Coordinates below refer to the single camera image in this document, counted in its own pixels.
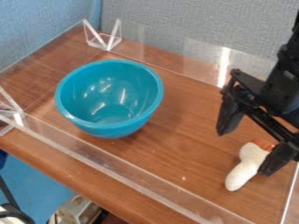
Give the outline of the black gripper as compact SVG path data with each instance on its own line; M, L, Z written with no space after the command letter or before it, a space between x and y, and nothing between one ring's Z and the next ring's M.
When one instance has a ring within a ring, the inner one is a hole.
M280 142L258 166L257 172L269 177L290 161L299 161L299 133L290 132L274 119L284 119L299 129L299 59L280 59L261 81L238 69L229 71L230 79L222 88L216 131L220 136L232 132L248 116Z

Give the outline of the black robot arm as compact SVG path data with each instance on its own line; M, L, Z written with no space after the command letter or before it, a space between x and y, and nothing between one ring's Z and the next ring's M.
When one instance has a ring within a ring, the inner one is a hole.
M299 162L299 11L292 36L277 51L277 62L265 80L238 69L229 71L229 81L220 91L221 104L216 131L225 135L248 116L278 141L257 168L265 176L290 161Z

